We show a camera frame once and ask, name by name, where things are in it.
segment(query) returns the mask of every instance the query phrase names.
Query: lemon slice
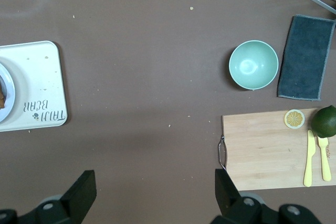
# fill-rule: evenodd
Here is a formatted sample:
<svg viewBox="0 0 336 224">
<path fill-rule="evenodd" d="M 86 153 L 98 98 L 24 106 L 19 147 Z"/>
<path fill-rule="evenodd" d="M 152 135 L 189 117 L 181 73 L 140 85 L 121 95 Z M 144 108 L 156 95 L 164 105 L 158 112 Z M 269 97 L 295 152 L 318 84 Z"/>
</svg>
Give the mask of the lemon slice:
<svg viewBox="0 0 336 224">
<path fill-rule="evenodd" d="M 285 125 L 291 129 L 298 129 L 304 124 L 304 114 L 300 110 L 290 110 L 285 115 Z"/>
</svg>

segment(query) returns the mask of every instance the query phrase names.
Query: cloth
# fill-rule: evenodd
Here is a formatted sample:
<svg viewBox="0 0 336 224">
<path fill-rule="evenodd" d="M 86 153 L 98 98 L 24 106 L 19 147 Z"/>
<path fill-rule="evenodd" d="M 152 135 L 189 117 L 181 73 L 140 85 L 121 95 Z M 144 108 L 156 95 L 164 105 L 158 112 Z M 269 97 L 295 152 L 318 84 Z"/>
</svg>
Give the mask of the cloth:
<svg viewBox="0 0 336 224">
<path fill-rule="evenodd" d="M 283 53 L 278 96 L 320 101 L 335 20 L 296 15 Z"/>
</svg>

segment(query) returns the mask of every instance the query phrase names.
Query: brown food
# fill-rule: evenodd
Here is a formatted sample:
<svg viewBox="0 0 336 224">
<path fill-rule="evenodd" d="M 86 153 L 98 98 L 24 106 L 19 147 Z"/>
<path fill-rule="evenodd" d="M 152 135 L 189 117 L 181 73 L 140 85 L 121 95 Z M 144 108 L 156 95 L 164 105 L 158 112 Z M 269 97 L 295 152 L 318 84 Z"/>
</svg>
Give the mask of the brown food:
<svg viewBox="0 0 336 224">
<path fill-rule="evenodd" d="M 5 107 L 5 97 L 4 94 L 2 93 L 2 87 L 0 84 L 0 109 L 3 109 Z"/>
</svg>

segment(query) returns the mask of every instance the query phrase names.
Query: fork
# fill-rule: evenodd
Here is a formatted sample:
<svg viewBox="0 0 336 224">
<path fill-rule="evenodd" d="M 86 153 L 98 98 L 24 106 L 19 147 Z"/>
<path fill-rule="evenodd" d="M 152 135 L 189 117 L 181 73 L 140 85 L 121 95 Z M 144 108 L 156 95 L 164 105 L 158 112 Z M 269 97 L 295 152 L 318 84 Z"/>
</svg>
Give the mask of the fork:
<svg viewBox="0 0 336 224">
<path fill-rule="evenodd" d="M 325 181 L 331 180 L 331 173 L 330 167 L 328 163 L 327 153 L 326 153 L 326 146 L 328 145 L 328 138 L 320 138 L 318 137 L 319 146 L 321 149 L 321 161 L 322 161 L 322 177 Z"/>
</svg>

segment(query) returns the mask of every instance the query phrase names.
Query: bolt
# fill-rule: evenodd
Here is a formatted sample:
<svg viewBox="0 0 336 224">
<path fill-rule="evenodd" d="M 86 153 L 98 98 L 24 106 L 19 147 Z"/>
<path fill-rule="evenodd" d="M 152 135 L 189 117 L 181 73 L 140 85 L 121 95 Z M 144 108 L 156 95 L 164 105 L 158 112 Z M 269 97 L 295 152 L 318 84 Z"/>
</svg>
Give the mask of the bolt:
<svg viewBox="0 0 336 224">
<path fill-rule="evenodd" d="M 43 210 L 48 210 L 48 209 L 52 208 L 53 206 L 54 206 L 53 203 L 47 203 L 43 206 Z"/>
<path fill-rule="evenodd" d="M 288 206 L 287 211 L 289 211 L 290 213 L 292 213 L 294 215 L 299 215 L 300 214 L 300 210 L 295 206 Z"/>
<path fill-rule="evenodd" d="M 254 206 L 254 201 L 250 198 L 245 198 L 244 199 L 244 204 L 246 204 L 248 206 Z"/>
<path fill-rule="evenodd" d="M 5 219 L 7 217 L 7 214 L 4 212 L 0 214 L 0 220 Z"/>
</svg>

